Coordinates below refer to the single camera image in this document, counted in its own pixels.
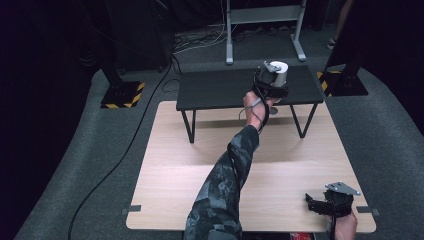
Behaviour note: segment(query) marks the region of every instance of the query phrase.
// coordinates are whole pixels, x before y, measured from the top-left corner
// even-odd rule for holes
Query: hand
[[[324,216],[327,222],[331,221],[330,216]],[[336,240],[355,240],[356,235],[356,227],[358,226],[358,219],[356,219],[355,214],[352,212],[351,214],[337,218],[336,221],[336,232],[335,239]]]
[[[265,119],[265,106],[262,102],[258,103],[253,108],[252,104],[258,99],[258,96],[253,91],[246,93],[246,96],[243,98],[244,107],[246,109],[246,126],[252,125],[259,131],[262,127],[262,121]],[[272,106],[279,99],[269,99],[267,100],[267,104],[269,107]]]

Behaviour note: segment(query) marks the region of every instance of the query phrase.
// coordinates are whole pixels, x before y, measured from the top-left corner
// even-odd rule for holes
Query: black table
[[[251,90],[256,69],[236,69],[211,72],[184,73],[181,77],[177,98],[177,111],[181,111],[190,143],[194,143],[196,110],[243,107],[243,97]],[[324,98],[309,68],[289,66],[287,72],[289,94],[279,105],[290,105],[300,138],[304,138],[319,103]],[[293,105],[313,104],[308,121],[302,131]],[[192,124],[186,111],[193,111]]]

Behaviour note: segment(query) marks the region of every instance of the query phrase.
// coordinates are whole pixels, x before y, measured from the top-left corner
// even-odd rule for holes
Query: black base
[[[368,91],[358,76],[346,76],[341,72],[325,72],[319,78],[326,96],[364,96]]]
[[[134,107],[140,94],[140,82],[123,82],[120,87],[109,86],[102,100],[102,108]]]

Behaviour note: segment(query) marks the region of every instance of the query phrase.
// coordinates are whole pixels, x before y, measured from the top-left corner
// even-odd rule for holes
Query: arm
[[[265,115],[261,103],[250,107],[256,99],[253,92],[244,97],[246,126],[231,140],[228,151],[219,158],[200,189],[187,217],[185,240],[241,239],[240,190],[249,175]]]

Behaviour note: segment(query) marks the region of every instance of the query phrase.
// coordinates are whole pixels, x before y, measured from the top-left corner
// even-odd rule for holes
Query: red object
[[[290,233],[291,240],[312,240],[312,236],[309,233]]]

